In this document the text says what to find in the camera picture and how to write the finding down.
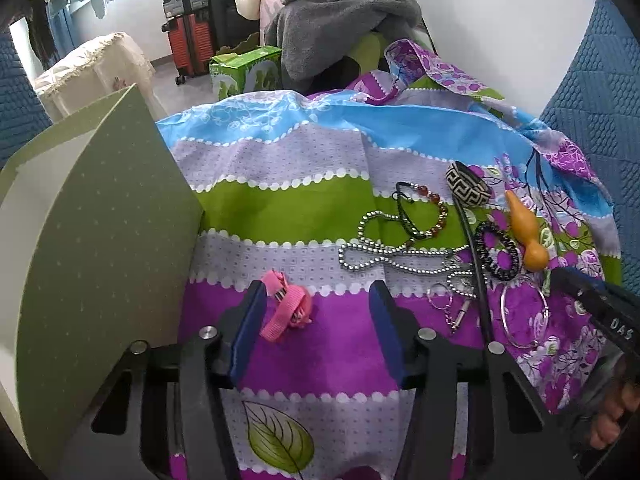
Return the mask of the right hand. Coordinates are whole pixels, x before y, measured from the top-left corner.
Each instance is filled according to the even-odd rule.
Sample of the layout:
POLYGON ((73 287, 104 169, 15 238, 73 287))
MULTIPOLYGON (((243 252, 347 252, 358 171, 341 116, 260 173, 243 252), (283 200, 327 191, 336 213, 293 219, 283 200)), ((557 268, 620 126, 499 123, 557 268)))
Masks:
POLYGON ((616 380, 608 388, 593 419, 589 444, 596 450, 604 450, 620 436, 620 419, 626 412, 633 413, 639 406, 639 388, 630 382, 616 380))

